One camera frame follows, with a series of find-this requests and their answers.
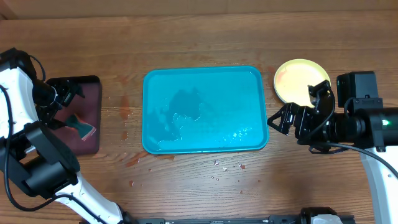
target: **sponge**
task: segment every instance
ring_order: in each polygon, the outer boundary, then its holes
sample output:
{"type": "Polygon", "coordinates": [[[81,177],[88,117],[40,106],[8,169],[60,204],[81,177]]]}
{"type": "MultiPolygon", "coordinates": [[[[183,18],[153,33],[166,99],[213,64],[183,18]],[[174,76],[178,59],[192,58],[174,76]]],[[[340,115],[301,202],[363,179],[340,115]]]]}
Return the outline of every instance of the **sponge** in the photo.
{"type": "Polygon", "coordinates": [[[83,141],[86,141],[86,139],[96,131],[96,128],[82,121],[77,114],[72,114],[68,119],[66,119],[65,124],[68,127],[76,129],[79,133],[79,137],[83,141]]]}

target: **wooden tabletop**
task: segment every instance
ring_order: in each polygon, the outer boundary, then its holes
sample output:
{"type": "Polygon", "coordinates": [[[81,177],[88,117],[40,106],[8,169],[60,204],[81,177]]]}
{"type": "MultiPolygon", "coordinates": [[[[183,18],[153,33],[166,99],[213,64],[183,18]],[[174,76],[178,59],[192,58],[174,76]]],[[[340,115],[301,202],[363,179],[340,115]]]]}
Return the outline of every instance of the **wooden tabletop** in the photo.
{"type": "MultiPolygon", "coordinates": [[[[0,51],[11,47],[36,56],[47,78],[101,79],[101,147],[95,155],[79,157],[81,172],[135,217],[264,217],[329,206],[355,215],[358,223],[374,223],[368,180],[356,152],[312,155],[308,147],[296,145],[293,134],[270,129],[260,151],[146,154],[142,81],[155,68],[253,65],[262,73],[270,116],[282,106],[272,86],[275,70],[290,59],[305,58],[328,72],[335,92],[337,75],[374,70],[384,105],[398,106],[397,11],[0,21],[0,51]]],[[[14,186],[12,191],[25,206],[43,202],[14,186]]],[[[20,212],[8,202],[2,182],[0,219],[81,220],[59,203],[20,212]]]]}

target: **yellow plate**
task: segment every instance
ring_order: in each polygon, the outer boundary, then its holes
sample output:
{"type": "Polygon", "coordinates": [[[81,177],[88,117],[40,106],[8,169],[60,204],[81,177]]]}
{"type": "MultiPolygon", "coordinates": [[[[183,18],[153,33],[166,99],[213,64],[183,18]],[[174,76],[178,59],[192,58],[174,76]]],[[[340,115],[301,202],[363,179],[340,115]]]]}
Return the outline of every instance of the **yellow plate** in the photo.
{"type": "Polygon", "coordinates": [[[274,88],[284,103],[296,103],[313,107],[308,94],[308,85],[315,86],[330,78],[319,64],[305,59],[285,62],[275,73],[274,88]]]}

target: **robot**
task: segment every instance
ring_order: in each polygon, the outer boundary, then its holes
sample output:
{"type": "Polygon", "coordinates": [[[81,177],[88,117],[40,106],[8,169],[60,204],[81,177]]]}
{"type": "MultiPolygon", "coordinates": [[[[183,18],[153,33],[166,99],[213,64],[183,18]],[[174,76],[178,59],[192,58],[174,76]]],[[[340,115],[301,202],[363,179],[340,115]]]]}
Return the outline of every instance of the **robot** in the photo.
{"type": "MultiPolygon", "coordinates": [[[[64,79],[49,85],[39,80],[26,52],[10,49],[0,54],[0,169],[10,202],[20,210],[34,212],[54,201],[63,203],[88,223],[177,224],[177,223],[355,223],[350,216],[338,216],[330,208],[303,208],[300,215],[269,216],[259,219],[164,220],[134,219],[118,204],[104,198],[81,175],[76,156],[50,129],[65,124],[54,118],[74,97],[85,97],[78,84],[64,79]],[[22,164],[27,153],[37,157],[22,164]],[[11,179],[26,195],[49,199],[26,208],[12,197],[11,179]]],[[[268,125],[283,134],[295,127],[298,144],[310,146],[311,153],[331,154],[351,149],[362,152],[371,187],[377,224],[398,223],[398,108],[383,108],[373,72],[340,75],[338,106],[328,81],[310,86],[314,108],[285,104],[271,116],[268,125]],[[280,118],[279,125],[273,123],[280,118]],[[352,142],[347,146],[339,142],[352,142]]]]}

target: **blue tray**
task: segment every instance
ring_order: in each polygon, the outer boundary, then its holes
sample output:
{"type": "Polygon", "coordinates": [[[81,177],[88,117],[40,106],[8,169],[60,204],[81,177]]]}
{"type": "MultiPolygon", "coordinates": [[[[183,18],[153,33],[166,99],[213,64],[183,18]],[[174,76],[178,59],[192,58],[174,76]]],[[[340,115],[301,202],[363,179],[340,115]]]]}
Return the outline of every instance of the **blue tray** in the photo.
{"type": "Polygon", "coordinates": [[[264,90],[252,66],[153,70],[144,79],[142,145],[152,154],[262,149],[264,90]]]}

